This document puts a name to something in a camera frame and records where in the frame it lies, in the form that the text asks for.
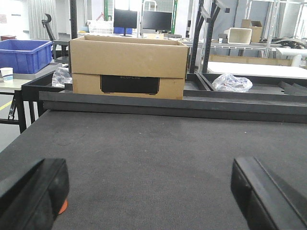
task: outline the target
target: cardboard box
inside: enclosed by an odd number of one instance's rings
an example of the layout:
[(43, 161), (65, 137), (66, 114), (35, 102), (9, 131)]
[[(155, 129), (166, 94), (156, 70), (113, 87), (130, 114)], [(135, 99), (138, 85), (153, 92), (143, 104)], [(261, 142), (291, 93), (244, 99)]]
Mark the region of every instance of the cardboard box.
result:
[(291, 66), (292, 64), (292, 60), (287, 60), (287, 59), (237, 57), (237, 56), (224, 56), (224, 55), (210, 55), (209, 61), (255, 64), (255, 65), (272, 65), (272, 66)]
[(252, 30), (251, 42), (258, 43), (260, 41), (262, 35), (262, 24), (260, 21), (242, 19), (241, 28), (249, 28)]
[(178, 41), (86, 35), (70, 53), (74, 93), (183, 97), (188, 47)]

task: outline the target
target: computer monitor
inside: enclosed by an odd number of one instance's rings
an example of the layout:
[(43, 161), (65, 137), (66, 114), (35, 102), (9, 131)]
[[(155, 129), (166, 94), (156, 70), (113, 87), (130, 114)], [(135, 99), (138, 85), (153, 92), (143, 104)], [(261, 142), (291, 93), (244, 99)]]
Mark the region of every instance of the computer monitor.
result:
[(168, 30), (172, 27), (172, 13), (158, 11), (144, 11), (142, 19), (143, 29)]
[(114, 27), (123, 27), (124, 36), (126, 28), (137, 28), (138, 12), (114, 9)]

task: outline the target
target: plastic bag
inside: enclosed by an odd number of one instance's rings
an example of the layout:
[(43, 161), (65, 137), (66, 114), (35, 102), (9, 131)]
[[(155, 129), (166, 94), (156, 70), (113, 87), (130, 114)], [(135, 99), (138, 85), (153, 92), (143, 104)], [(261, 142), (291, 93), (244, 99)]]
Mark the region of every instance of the plastic bag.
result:
[(68, 68), (59, 67), (53, 73), (52, 86), (64, 88), (65, 83), (72, 83), (72, 77), (68, 72)]
[(237, 78), (231, 73), (224, 73), (214, 80), (212, 86), (219, 91), (247, 92), (253, 83), (247, 78)]

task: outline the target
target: black device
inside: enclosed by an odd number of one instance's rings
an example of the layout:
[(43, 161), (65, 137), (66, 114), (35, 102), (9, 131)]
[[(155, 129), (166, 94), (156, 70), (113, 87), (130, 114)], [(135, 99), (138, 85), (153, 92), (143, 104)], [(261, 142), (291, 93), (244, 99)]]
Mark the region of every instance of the black device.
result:
[(100, 75), (101, 91), (155, 95), (159, 92), (160, 78)]
[(64, 159), (39, 160), (17, 169), (0, 182), (0, 229), (50, 230), (68, 192)]
[(167, 30), (172, 27), (172, 13), (158, 11), (144, 11), (142, 19), (143, 29)]
[(307, 199), (253, 157), (236, 158), (231, 191), (251, 230), (307, 230)]
[(137, 28), (138, 12), (114, 9), (114, 27), (123, 27), (124, 36), (126, 28)]

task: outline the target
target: black anti-static mat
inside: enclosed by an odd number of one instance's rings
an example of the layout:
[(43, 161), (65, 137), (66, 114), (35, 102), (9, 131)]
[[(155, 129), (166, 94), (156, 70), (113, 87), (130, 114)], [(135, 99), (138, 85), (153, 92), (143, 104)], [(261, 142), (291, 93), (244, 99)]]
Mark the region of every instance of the black anti-static mat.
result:
[(0, 154), (0, 180), (66, 158), (69, 206), (54, 230), (246, 230), (234, 157), (255, 156), (307, 196), (307, 125), (47, 112)]

